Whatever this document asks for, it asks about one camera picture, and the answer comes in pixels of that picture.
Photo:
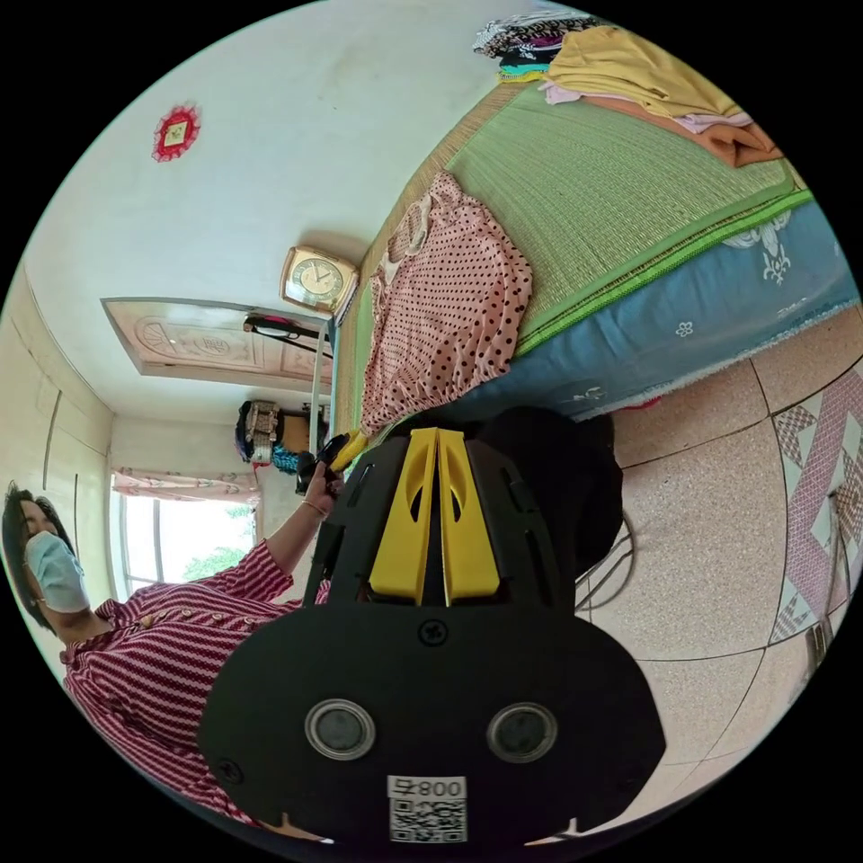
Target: pink polka dot garment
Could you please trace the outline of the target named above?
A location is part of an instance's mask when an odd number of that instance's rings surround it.
[[[506,374],[532,273],[488,209],[439,173],[390,238],[371,289],[369,436]]]

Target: door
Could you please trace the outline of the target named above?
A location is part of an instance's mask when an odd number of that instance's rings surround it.
[[[251,308],[193,305],[147,300],[105,300],[105,310],[123,347],[141,374],[210,380],[241,375],[254,384],[311,383],[315,354],[294,344],[247,333],[243,322]],[[317,322],[306,328],[316,328]],[[307,340],[313,349],[314,340]],[[321,381],[331,384],[333,362],[325,360]]]

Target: bracelet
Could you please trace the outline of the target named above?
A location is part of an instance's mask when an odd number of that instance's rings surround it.
[[[310,506],[315,512],[320,513],[324,518],[327,517],[327,513],[324,512],[319,506],[315,506],[311,501],[307,501],[305,498],[303,498],[303,503],[306,506]]]

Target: pile of clothes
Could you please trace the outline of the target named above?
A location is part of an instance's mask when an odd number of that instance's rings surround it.
[[[476,35],[474,52],[499,58],[498,81],[516,83],[539,80],[557,56],[567,33],[603,24],[584,12],[558,6],[489,22]]]
[[[275,402],[243,402],[234,428],[234,446],[255,470],[273,465],[283,474],[296,474],[299,456],[309,447],[309,425],[306,411],[285,411]],[[323,436],[329,432],[323,416],[318,428]]]
[[[782,158],[734,100],[681,60],[618,27],[570,31],[542,74],[549,104],[587,102],[704,147],[732,167]]]

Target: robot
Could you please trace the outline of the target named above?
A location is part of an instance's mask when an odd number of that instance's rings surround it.
[[[337,470],[356,437],[334,440]],[[222,668],[200,751],[252,817],[358,849],[470,859],[589,831],[666,743],[637,662],[562,593],[509,459],[438,428],[387,440],[322,525],[303,606]]]

